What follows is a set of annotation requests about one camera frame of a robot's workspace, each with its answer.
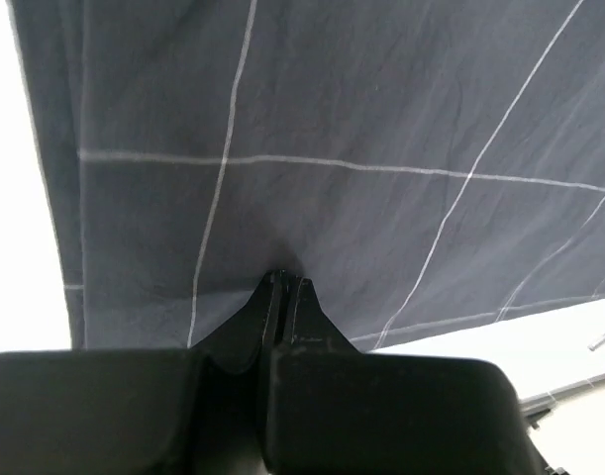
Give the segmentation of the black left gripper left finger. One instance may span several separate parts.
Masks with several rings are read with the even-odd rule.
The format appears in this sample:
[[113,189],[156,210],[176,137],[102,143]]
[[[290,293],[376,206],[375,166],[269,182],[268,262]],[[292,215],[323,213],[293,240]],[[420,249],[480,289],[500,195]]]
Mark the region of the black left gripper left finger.
[[189,349],[0,353],[0,474],[261,474],[256,368],[277,286]]

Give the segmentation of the dark checked cloth placemat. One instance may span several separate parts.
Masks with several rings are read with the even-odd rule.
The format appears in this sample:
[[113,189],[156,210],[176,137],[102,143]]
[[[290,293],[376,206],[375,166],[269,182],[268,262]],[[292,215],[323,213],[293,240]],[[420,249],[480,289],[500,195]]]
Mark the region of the dark checked cloth placemat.
[[605,298],[605,1],[14,1],[76,348],[309,278],[362,350]]

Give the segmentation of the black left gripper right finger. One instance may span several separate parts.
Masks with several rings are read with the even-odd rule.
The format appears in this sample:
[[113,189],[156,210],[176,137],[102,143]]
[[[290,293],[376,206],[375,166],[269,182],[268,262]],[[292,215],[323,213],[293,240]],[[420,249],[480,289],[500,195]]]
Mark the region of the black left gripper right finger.
[[261,445],[273,474],[539,474],[516,392],[494,364],[358,351],[311,281],[266,277]]

